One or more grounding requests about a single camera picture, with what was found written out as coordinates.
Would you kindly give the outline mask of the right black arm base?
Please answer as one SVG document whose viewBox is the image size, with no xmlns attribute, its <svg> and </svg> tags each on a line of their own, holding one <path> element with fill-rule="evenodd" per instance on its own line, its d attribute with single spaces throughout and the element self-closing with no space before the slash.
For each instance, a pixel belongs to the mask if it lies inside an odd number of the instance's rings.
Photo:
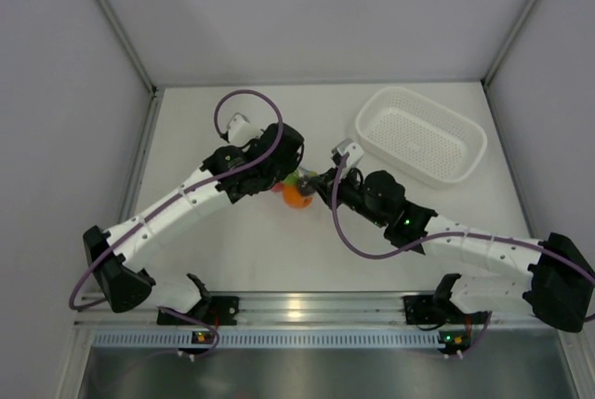
<svg viewBox="0 0 595 399">
<path fill-rule="evenodd" d="M 404 296 L 403 311 L 405 322 L 411 326 L 443 326 L 459 318 L 453 307 L 435 304 L 432 295 Z"/>
</svg>

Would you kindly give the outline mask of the orange fake fruit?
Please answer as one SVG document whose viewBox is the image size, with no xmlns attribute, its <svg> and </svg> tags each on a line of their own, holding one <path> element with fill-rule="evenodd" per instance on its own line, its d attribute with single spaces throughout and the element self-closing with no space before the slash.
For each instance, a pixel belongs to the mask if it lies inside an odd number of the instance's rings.
<svg viewBox="0 0 595 399">
<path fill-rule="evenodd" d="M 295 185 L 285 185 L 282 190 L 282 197 L 284 203 L 294 209 L 304 209 L 313 201 L 312 196 L 301 194 Z"/>
</svg>

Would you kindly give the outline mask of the clear zip top bag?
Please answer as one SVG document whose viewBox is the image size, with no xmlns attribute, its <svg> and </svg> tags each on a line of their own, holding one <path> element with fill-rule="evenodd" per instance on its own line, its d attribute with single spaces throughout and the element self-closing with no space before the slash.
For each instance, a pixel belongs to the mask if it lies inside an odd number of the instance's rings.
<svg viewBox="0 0 595 399">
<path fill-rule="evenodd" d="M 312 203 L 316 194 L 313 180 L 317 176 L 317 172 L 299 166 L 284 180 L 274 184 L 271 192 L 280 194 L 287 206 L 304 209 Z"/>
</svg>

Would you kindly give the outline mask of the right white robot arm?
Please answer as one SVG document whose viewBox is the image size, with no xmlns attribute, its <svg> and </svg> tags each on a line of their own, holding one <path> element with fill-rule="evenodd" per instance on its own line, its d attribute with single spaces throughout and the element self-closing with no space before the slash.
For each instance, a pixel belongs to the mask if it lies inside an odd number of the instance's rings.
<svg viewBox="0 0 595 399">
<path fill-rule="evenodd" d="M 555 329 L 578 333 L 593 321 L 589 307 L 594 271 L 575 243 L 551 233 L 545 240 L 493 235 L 449 220 L 405 197 L 403 185 L 381 170 L 364 176 L 332 168 L 298 185 L 317 193 L 330 208 L 343 244 L 365 259 L 390 259 L 406 252 L 449 259 L 484 270 L 484 276 L 447 273 L 433 292 L 435 313 L 446 322 L 463 314 L 527 314 Z M 346 206 L 372 222 L 393 249 L 361 250 L 342 230 L 338 210 Z"/>
</svg>

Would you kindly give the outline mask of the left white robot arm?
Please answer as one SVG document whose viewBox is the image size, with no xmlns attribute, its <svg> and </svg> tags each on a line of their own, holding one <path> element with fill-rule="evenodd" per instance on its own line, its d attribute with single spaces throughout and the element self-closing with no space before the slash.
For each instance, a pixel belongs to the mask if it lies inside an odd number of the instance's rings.
<svg viewBox="0 0 595 399">
<path fill-rule="evenodd" d="M 165 276 L 150 265 L 170 240 L 246 196 L 270 190 L 298 168 L 303 137 L 291 126 L 271 124 L 245 143 L 217 148 L 174 191 L 125 222 L 83 235 L 86 257 L 114 313 L 142 304 L 166 307 L 190 324 L 210 312 L 210 295 L 194 274 Z"/>
</svg>

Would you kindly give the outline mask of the green fake fruit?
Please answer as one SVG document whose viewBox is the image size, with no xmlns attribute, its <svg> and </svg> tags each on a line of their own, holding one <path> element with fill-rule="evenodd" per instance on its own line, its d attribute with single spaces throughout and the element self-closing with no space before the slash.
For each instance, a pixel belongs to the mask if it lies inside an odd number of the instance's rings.
<svg viewBox="0 0 595 399">
<path fill-rule="evenodd" d="M 300 179 L 299 173 L 297 171 L 294 171 L 283 180 L 283 185 L 295 186 L 298 184 L 299 179 Z"/>
</svg>

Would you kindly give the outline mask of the red fake apple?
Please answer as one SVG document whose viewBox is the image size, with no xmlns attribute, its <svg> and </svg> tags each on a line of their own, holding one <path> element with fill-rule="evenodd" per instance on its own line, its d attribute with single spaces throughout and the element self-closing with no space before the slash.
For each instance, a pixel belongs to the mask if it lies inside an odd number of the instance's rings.
<svg viewBox="0 0 595 399">
<path fill-rule="evenodd" d="M 279 193 L 279 192 L 281 192 L 281 191 L 283 190 L 283 184 L 282 184 L 282 183 L 277 183 L 277 184 L 275 184 L 275 185 L 274 185 L 274 186 L 271 188 L 271 190 L 272 190 L 274 193 Z"/>
</svg>

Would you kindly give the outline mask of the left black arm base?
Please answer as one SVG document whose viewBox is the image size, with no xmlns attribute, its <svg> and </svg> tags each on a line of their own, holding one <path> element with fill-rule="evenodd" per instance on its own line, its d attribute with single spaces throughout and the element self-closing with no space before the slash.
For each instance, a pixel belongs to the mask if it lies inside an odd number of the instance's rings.
<svg viewBox="0 0 595 399">
<path fill-rule="evenodd" d="M 211 299 L 201 299 L 197 306 L 187 315 L 210 326 L 236 326 L 236 315 L 239 312 L 240 299 L 236 296 L 214 295 Z M 159 326 L 186 326 L 191 323 L 171 314 L 159 312 L 157 315 Z"/>
</svg>

